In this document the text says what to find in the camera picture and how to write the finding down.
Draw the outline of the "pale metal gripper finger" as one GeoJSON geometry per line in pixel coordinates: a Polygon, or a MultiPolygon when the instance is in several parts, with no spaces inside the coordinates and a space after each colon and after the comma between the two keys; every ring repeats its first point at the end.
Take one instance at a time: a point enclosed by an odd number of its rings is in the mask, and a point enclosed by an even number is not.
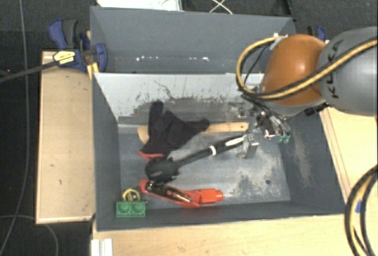
{"type": "Polygon", "coordinates": [[[259,143],[255,140],[252,134],[243,136],[242,149],[237,156],[241,159],[252,159],[258,149],[259,143]]]}

